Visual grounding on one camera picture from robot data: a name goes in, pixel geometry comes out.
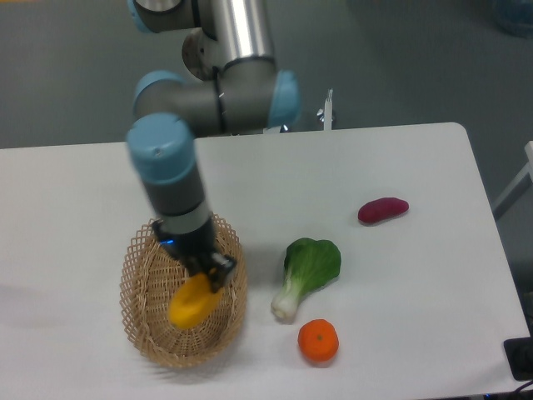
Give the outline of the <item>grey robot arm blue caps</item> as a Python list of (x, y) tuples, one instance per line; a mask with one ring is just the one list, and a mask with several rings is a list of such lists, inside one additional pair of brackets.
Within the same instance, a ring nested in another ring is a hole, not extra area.
[(263, 1), (131, 1), (128, 10), (146, 33), (190, 30), (197, 59), (188, 69), (197, 82), (168, 71), (144, 76), (127, 148), (157, 214), (159, 243), (218, 292), (237, 263), (216, 248), (194, 141), (294, 123), (296, 76), (276, 67)]

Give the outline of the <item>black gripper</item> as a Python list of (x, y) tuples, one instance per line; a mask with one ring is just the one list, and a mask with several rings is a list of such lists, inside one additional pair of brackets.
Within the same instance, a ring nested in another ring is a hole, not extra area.
[(207, 275), (213, 293), (218, 293), (232, 280), (237, 260), (215, 249), (216, 235), (211, 219), (187, 233), (166, 232), (162, 220), (153, 222), (152, 230), (162, 248), (171, 258), (179, 261), (189, 275)]

